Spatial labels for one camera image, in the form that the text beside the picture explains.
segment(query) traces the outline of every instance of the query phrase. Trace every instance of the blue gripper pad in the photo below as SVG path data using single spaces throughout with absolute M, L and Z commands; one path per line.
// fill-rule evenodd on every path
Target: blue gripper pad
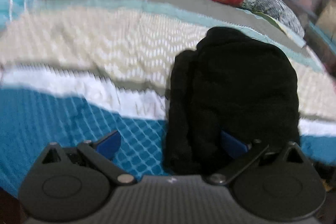
M 93 144 L 93 148 L 107 159 L 112 159 L 121 145 L 120 133 L 115 130 Z
M 236 159 L 249 151 L 249 147 L 247 144 L 232 137 L 225 131 L 222 131 L 220 133 L 220 141 L 222 148 L 233 159 Z

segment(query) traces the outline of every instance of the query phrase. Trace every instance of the triangular cutout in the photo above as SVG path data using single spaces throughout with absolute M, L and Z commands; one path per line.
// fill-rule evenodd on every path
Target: triangular cutout
M 50 149 L 47 153 L 47 155 L 45 156 L 42 164 L 49 164 L 52 162 L 60 162 L 61 158 L 57 153 L 56 149 Z
M 290 150 L 290 152 L 288 153 L 286 161 L 287 162 L 295 162 L 295 163 L 298 163 L 298 164 L 303 163 L 303 159 L 301 158 L 301 155 L 298 153 L 298 151 L 295 148 Z

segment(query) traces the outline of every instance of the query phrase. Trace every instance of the white quilt stripe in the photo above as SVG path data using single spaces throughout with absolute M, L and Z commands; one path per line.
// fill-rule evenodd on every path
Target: white quilt stripe
M 118 89 L 110 80 L 96 79 L 89 73 L 79 75 L 55 74 L 45 68 L 27 70 L 8 68 L 3 73 L 2 86 L 20 86 L 57 97 L 84 97 L 89 103 L 134 119 L 166 119 L 165 97 L 152 90 Z M 301 135 L 336 137 L 336 122 L 300 119 Z
M 336 122 L 300 119 L 299 129 L 301 131 L 301 135 L 336 137 Z

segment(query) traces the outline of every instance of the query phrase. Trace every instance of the quilted fabric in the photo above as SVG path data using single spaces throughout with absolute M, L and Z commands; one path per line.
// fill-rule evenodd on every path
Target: quilted fabric
M 301 149 L 310 158 L 336 166 L 336 137 L 301 136 Z
M 83 98 L 56 98 L 26 89 L 0 89 L 0 186 L 17 196 L 21 181 L 51 141 L 75 146 L 118 130 L 122 144 L 113 162 L 136 178 L 163 175 L 165 121 L 122 118 Z
M 142 9 L 154 10 L 149 2 L 141 5 Z M 315 63 L 311 58 L 302 58 L 251 28 L 211 21 L 210 26 L 215 25 L 237 28 L 280 47 L 297 74 L 302 75 L 298 77 L 300 112 L 336 117 L 333 84 L 327 74 L 307 67 Z M 70 69 L 98 68 L 125 88 L 150 88 L 164 95 L 175 56 L 184 49 L 195 48 L 207 30 L 208 27 L 136 9 L 48 10 L 25 14 L 9 25 L 0 38 L 0 63 L 44 62 Z

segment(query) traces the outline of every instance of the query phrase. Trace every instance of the ribbed gray surface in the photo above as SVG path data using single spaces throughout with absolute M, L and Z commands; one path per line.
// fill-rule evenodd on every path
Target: ribbed gray surface
M 43 222 L 29 219 L 26 224 Z M 97 213 L 76 224 L 249 224 L 273 223 L 243 210 L 221 186 L 200 176 L 145 176 L 134 186 L 119 187 Z M 318 224 L 314 218 L 292 222 Z

